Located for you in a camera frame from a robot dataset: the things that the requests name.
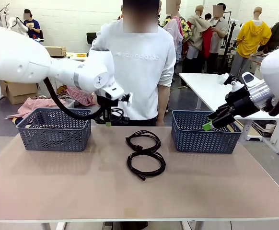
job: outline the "desk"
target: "desk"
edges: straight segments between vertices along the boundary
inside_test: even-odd
[[[66,52],[66,57],[70,57],[70,59],[76,60],[76,61],[86,61],[87,57],[77,57],[77,54],[87,54],[87,53],[72,53],[72,52]]]
[[[219,76],[217,74],[180,73],[180,76],[197,94],[197,110],[200,110],[201,103],[203,102],[210,110],[216,111],[221,105],[226,103],[225,96],[232,90],[231,85],[218,84]],[[245,143],[253,120],[278,121],[279,115],[272,117],[266,112],[259,111],[245,118],[240,116],[235,118],[237,120],[246,120],[243,134],[240,137],[240,141]]]
[[[140,129],[93,126],[80,153],[26,151],[17,135],[0,154],[0,222],[279,219],[279,186],[240,143],[233,154],[180,153],[170,127],[145,127],[162,142],[166,170],[140,180],[126,166],[133,151],[125,143]]]

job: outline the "robotic arm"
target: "robotic arm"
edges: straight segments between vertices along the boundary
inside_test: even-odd
[[[18,25],[18,31],[25,36],[28,36],[26,32],[29,31],[29,28],[24,25],[20,18],[10,18],[8,23],[8,29],[11,30],[14,26]]]
[[[269,54],[261,63],[264,80],[258,80],[251,73],[242,75],[244,84],[233,75],[225,74],[222,83],[232,85],[232,91],[226,95],[226,104],[220,106],[208,118],[210,122],[204,130],[222,128],[235,121],[239,115],[247,117],[260,110],[270,116],[279,114],[279,49]]]
[[[96,92],[101,108],[90,117],[76,115],[77,119],[93,119],[103,112],[104,122],[108,123],[111,121],[111,107],[118,106],[118,101],[131,103],[132,100],[132,94],[126,94],[115,82],[110,51],[91,50],[84,63],[67,58],[57,60],[33,39],[0,27],[0,80],[19,83],[44,80],[53,100],[59,102],[47,77],[87,92]],[[58,106],[74,116],[64,106]]]

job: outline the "woven plastic basket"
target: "woven plastic basket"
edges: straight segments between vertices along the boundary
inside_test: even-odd
[[[79,115],[91,110],[71,109]],[[26,150],[80,152],[91,134],[91,121],[79,121],[60,109],[38,108],[17,125]]]
[[[204,131],[202,125],[208,122],[211,112],[173,111],[172,136],[180,152],[232,153],[242,131],[235,124],[230,128]]]

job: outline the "white sweatshirt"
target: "white sweatshirt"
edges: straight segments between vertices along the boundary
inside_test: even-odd
[[[119,103],[131,120],[149,120],[158,115],[158,84],[170,87],[176,52],[173,37],[158,26],[158,33],[123,32],[123,19],[105,24],[93,47],[112,52],[115,79],[126,93],[133,93],[130,107]]]

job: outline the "pink cloth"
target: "pink cloth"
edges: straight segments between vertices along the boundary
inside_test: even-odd
[[[66,104],[66,101],[60,99],[63,104]],[[26,118],[29,114],[37,108],[51,108],[57,106],[52,99],[31,99],[28,98],[24,104],[18,109],[18,114],[7,116],[8,119],[14,117],[23,117]]]
[[[75,87],[67,86],[67,93],[70,97],[72,97],[74,100],[76,100],[77,102],[79,102],[84,106],[90,106],[94,104],[93,96],[88,92],[79,90],[78,88]]]
[[[177,21],[180,34],[183,36],[183,30],[182,30],[182,24],[181,24],[180,18],[175,16],[175,17],[172,17],[172,19],[175,19]]]

